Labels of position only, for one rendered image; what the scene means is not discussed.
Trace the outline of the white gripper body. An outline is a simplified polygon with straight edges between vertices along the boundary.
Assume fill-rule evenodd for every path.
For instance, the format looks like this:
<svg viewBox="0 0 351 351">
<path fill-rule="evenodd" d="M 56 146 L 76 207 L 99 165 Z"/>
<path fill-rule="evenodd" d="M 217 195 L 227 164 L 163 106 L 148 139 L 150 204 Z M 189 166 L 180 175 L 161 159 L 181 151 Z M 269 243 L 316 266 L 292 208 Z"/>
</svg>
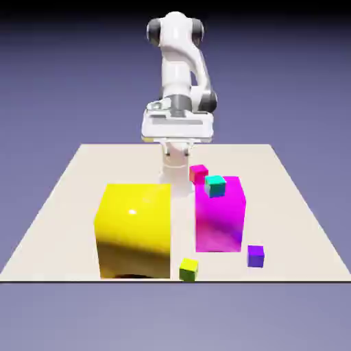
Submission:
<svg viewBox="0 0 351 351">
<path fill-rule="evenodd" d="M 172 117 L 170 110 L 145 110 L 142 137 L 155 141 L 211 141 L 214 116 L 211 113 L 193 113 L 188 110 L 184 113 L 184 117 Z"/>
</svg>

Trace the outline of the small pink cube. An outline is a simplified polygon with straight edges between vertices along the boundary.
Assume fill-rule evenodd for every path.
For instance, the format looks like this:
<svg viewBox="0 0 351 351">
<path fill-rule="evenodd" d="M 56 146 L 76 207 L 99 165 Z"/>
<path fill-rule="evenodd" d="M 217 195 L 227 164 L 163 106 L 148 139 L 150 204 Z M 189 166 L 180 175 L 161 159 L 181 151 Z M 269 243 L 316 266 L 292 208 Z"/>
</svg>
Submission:
<svg viewBox="0 0 351 351">
<path fill-rule="evenodd" d="M 204 184 L 208 169 L 204 165 L 191 165 L 189 167 L 189 180 L 194 184 Z"/>
</svg>

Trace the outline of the small teal cube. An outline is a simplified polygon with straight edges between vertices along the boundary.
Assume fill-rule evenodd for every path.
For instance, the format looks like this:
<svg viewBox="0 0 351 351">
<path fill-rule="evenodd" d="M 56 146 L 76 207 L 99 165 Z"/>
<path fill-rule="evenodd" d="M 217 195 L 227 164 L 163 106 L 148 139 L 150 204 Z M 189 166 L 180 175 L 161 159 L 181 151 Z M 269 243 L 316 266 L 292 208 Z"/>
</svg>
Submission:
<svg viewBox="0 0 351 351">
<path fill-rule="evenodd" d="M 207 175 L 204 188 L 209 198 L 222 197 L 226 192 L 226 180 L 221 175 Z"/>
</svg>

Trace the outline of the small yellow-green cube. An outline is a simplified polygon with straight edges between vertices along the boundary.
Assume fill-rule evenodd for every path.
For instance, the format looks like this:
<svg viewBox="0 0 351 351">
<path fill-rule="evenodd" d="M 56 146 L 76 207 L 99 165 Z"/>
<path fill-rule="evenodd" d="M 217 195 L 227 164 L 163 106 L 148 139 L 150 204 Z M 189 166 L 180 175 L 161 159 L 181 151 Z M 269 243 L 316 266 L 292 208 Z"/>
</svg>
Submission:
<svg viewBox="0 0 351 351">
<path fill-rule="evenodd" d="M 198 261 L 184 258 L 179 268 L 179 279 L 185 282 L 194 282 L 198 273 Z"/>
</svg>

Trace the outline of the small purple cube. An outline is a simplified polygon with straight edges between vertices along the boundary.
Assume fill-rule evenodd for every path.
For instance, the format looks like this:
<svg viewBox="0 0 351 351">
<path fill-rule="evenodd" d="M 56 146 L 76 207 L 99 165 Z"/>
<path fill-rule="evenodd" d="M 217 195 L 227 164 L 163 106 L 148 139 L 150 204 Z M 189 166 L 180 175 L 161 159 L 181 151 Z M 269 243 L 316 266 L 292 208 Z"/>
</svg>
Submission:
<svg viewBox="0 0 351 351">
<path fill-rule="evenodd" d="M 263 268 L 265 251 L 262 245 L 248 245 L 247 247 L 247 266 Z"/>
</svg>

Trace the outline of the large yellow box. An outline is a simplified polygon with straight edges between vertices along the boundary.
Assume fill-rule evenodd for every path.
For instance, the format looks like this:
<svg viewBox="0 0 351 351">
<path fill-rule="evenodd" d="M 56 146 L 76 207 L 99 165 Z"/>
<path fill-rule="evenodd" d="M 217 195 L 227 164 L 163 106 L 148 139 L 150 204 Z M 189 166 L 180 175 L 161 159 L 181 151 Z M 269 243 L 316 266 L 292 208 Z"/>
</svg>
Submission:
<svg viewBox="0 0 351 351">
<path fill-rule="evenodd" d="M 170 184 L 108 184 L 93 224 L 101 278 L 170 278 Z"/>
</svg>

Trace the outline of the large magenta box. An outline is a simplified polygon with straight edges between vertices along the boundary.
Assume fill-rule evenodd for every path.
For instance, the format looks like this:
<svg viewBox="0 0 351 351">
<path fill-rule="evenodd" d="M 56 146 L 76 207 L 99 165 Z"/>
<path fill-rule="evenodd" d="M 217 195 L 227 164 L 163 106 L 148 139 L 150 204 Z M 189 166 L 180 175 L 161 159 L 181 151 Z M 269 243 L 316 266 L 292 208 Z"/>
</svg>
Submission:
<svg viewBox="0 0 351 351">
<path fill-rule="evenodd" d="M 237 176 L 226 176 L 226 192 L 209 197 L 203 184 L 195 187 L 195 251 L 240 252 L 246 198 Z"/>
</svg>

